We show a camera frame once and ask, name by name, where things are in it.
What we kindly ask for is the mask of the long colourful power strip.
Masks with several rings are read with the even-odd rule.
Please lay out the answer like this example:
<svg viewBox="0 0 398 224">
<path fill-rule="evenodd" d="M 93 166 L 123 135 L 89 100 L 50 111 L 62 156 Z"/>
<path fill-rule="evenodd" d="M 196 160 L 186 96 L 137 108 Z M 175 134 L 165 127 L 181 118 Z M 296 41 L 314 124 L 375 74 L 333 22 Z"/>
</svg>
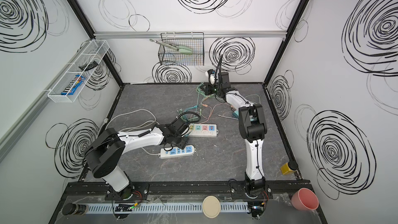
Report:
<svg viewBox="0 0 398 224">
<path fill-rule="evenodd" d="M 188 137 L 195 138 L 215 138 L 218 129 L 215 124 L 190 124 Z"/>
</svg>

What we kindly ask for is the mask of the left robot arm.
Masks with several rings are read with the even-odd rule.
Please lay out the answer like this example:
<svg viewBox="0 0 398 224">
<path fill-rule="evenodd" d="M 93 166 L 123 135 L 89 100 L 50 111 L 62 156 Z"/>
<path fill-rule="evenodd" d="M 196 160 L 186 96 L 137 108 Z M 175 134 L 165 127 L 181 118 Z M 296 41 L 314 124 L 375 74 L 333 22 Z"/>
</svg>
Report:
<svg viewBox="0 0 398 224">
<path fill-rule="evenodd" d="M 132 132 L 117 132 L 106 129 L 84 151 L 84 161 L 94 178 L 107 182 L 114 192 L 132 191 L 132 183 L 118 166 L 121 156 L 129 151 L 147 146 L 171 145 L 184 148 L 190 123 L 177 118 L 171 123 L 155 124 L 153 127 Z"/>
</svg>

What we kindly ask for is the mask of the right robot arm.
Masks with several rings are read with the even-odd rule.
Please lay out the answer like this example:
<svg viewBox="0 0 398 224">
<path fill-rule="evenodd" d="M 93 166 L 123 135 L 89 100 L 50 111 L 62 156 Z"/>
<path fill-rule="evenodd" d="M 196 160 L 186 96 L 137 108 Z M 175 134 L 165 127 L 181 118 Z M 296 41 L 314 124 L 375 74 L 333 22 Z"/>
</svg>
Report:
<svg viewBox="0 0 398 224">
<path fill-rule="evenodd" d="M 262 165 L 262 146 L 267 126 L 262 105 L 249 101 L 229 84 L 222 88 L 218 84 L 204 83 L 200 89 L 205 95 L 223 99 L 238 111 L 238 129 L 246 145 L 246 195 L 250 198 L 258 196 L 267 188 Z"/>
</svg>

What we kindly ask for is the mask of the short blue power strip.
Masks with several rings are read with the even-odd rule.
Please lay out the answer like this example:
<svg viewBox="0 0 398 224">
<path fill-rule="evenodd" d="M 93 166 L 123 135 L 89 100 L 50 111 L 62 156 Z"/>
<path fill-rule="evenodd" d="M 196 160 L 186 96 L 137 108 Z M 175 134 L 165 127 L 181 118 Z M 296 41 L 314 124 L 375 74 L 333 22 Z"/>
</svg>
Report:
<svg viewBox="0 0 398 224">
<path fill-rule="evenodd" d="M 160 150 L 160 158 L 161 159 L 169 159 L 169 158 L 179 158 L 179 157 L 186 157 L 195 154 L 196 148 L 193 145 L 187 145 L 184 149 L 174 147 L 170 148 L 169 150 L 162 148 Z"/>
</svg>

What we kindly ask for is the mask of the green tongs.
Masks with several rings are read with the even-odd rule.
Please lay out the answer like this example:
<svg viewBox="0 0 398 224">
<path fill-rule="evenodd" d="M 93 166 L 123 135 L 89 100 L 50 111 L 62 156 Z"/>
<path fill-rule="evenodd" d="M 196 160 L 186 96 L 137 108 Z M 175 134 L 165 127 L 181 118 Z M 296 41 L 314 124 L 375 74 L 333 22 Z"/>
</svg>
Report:
<svg viewBox="0 0 398 224">
<path fill-rule="evenodd" d="M 187 46 L 179 46 L 179 45 L 169 44 L 169 43 L 165 43 L 163 41 L 153 40 L 153 39 L 150 39 L 150 41 L 153 43 L 159 44 L 161 46 L 167 47 L 169 49 L 178 51 L 181 54 L 193 54 L 193 50 Z"/>
</svg>

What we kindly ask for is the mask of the beige round lid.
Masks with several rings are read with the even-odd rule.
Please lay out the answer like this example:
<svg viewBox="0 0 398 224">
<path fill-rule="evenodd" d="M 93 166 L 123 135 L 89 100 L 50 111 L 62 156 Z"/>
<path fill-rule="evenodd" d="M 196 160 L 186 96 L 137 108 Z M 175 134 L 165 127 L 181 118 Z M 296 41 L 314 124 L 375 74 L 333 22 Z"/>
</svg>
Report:
<svg viewBox="0 0 398 224">
<path fill-rule="evenodd" d="M 216 218 L 221 212 L 221 203 L 215 196 L 208 196 L 202 203 L 203 214 L 211 219 Z"/>
</svg>

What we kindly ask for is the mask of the yellow block with black cap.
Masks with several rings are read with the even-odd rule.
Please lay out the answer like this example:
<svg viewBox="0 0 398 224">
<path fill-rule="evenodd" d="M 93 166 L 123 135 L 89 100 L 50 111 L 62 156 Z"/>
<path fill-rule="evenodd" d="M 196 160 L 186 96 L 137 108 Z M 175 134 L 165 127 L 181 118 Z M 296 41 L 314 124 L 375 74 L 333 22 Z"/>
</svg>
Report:
<svg viewBox="0 0 398 224">
<path fill-rule="evenodd" d="M 295 173 L 299 169 L 296 161 L 289 161 L 280 167 L 282 175 L 289 175 Z"/>
</svg>

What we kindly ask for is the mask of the black remote control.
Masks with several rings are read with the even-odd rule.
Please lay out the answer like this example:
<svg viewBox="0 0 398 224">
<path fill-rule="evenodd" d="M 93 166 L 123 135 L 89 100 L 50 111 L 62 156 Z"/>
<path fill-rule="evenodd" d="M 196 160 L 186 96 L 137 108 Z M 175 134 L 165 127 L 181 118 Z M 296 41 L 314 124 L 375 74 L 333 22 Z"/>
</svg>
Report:
<svg viewBox="0 0 398 224">
<path fill-rule="evenodd" d="M 98 63 L 96 61 L 92 61 L 90 63 L 84 64 L 79 66 L 82 72 L 90 71 L 98 66 Z"/>
</svg>

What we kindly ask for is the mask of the blue candy packet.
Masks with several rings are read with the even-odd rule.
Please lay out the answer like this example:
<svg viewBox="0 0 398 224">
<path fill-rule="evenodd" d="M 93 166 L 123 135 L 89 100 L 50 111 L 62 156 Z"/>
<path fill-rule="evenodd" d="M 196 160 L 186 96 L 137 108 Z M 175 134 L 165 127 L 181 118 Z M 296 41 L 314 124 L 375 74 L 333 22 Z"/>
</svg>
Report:
<svg viewBox="0 0 398 224">
<path fill-rule="evenodd" d="M 68 86 L 61 92 L 61 95 L 73 95 L 76 90 L 84 83 L 85 77 L 81 75 L 75 75 Z"/>
</svg>

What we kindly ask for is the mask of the dark jar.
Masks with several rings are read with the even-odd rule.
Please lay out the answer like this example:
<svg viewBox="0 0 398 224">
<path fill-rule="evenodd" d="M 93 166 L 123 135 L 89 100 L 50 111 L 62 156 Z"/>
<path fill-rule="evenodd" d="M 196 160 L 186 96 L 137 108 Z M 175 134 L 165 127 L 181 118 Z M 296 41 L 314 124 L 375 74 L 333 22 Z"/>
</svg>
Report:
<svg viewBox="0 0 398 224">
<path fill-rule="evenodd" d="M 89 206 L 86 204 L 75 204 L 67 203 L 62 208 L 62 214 L 68 215 L 85 215 L 89 210 Z"/>
</svg>

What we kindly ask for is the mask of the pink cup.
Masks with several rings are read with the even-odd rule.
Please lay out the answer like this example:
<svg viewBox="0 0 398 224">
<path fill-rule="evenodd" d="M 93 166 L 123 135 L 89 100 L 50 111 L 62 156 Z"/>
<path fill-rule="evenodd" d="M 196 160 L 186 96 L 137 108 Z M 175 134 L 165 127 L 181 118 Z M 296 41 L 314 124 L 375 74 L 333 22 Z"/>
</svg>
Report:
<svg viewBox="0 0 398 224">
<path fill-rule="evenodd" d="M 319 207 L 315 193 L 307 188 L 298 190 L 291 199 L 294 208 L 300 211 L 314 211 Z"/>
</svg>

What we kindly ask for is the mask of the clear wall shelf basket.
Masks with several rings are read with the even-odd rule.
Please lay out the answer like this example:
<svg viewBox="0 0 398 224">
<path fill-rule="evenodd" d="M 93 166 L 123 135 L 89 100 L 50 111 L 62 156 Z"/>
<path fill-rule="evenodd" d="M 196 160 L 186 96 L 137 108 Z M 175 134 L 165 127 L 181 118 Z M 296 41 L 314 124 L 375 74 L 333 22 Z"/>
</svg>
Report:
<svg viewBox="0 0 398 224">
<path fill-rule="evenodd" d="M 67 65 L 66 71 L 58 79 L 54 86 L 49 90 L 47 96 L 55 103 L 73 103 L 79 97 L 85 87 L 90 89 L 100 89 L 106 81 L 108 71 L 103 58 L 109 51 L 106 40 L 92 39 L 79 49 L 72 62 Z M 79 66 L 96 61 L 98 66 L 90 71 L 82 72 Z M 76 90 L 73 95 L 61 95 L 61 92 L 68 86 L 75 75 L 86 78 L 84 83 Z"/>
</svg>

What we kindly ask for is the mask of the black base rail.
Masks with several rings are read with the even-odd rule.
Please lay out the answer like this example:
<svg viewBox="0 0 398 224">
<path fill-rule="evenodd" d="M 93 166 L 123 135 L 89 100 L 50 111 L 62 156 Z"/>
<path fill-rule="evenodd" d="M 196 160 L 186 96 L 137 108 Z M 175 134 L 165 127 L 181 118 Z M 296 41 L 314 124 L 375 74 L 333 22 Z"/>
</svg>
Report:
<svg viewBox="0 0 398 224">
<path fill-rule="evenodd" d="M 302 188 L 313 190 L 308 180 L 268 180 L 266 186 L 250 191 L 245 181 L 152 181 L 133 182 L 131 189 L 117 193 L 105 182 L 79 181 L 69 183 L 62 198 L 69 196 L 103 196 L 105 200 L 139 201 L 149 196 L 217 195 L 238 199 L 251 199 L 257 196 L 271 199 L 273 194 L 294 194 Z"/>
</svg>

